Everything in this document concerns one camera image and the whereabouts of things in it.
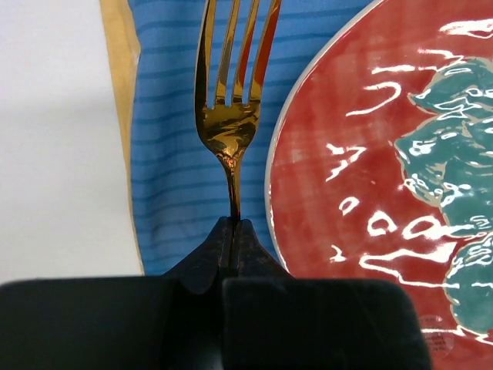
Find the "gold fork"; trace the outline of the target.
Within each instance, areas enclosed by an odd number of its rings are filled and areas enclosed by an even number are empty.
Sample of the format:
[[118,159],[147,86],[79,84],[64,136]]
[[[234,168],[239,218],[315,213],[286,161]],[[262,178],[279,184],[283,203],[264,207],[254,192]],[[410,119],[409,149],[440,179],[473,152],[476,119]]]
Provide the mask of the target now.
[[237,223],[241,217],[240,169],[243,155],[252,143],[260,124],[264,79],[282,1],[273,0],[270,3],[253,64],[248,99],[244,100],[243,88],[259,4],[258,1],[251,2],[233,79],[231,104],[226,104],[226,84],[240,11],[239,1],[233,1],[230,9],[212,99],[209,99],[207,94],[216,1],[207,1],[205,4],[197,51],[194,89],[196,129],[203,145],[219,160],[225,171],[230,199],[230,217],[233,223]]

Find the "blue pikachu placemat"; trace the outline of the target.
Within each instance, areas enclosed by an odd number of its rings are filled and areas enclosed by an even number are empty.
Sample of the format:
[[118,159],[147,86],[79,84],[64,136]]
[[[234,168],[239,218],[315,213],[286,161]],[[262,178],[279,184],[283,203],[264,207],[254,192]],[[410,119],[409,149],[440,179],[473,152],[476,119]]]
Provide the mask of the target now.
[[[103,1],[112,84],[143,270],[163,274],[230,212],[223,168],[201,143],[193,112],[202,1]],[[263,88],[260,127],[241,170],[244,218],[274,252],[264,174],[281,108],[319,50],[364,1],[285,1]]]

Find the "red and teal plate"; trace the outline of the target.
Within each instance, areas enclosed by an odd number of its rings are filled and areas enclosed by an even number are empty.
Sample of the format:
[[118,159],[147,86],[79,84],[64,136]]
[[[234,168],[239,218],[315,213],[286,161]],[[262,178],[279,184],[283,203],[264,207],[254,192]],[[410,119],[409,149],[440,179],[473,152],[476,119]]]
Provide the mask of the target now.
[[292,88],[265,190],[291,274],[387,279],[491,351],[492,3],[370,3]]

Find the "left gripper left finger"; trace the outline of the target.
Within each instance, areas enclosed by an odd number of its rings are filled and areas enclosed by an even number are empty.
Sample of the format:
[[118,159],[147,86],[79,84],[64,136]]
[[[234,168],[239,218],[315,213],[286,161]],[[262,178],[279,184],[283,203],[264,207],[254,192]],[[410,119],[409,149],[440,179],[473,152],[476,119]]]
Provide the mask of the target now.
[[3,369],[220,369],[220,218],[162,276],[14,281],[1,287]]

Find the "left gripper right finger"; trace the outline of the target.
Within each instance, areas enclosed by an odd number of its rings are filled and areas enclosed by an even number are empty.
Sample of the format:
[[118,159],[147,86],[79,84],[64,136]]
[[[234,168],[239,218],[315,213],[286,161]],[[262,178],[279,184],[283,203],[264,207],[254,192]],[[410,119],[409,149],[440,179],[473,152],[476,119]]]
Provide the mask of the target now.
[[262,248],[239,222],[238,277],[223,283],[226,369],[429,369],[411,299],[389,281],[260,276]]

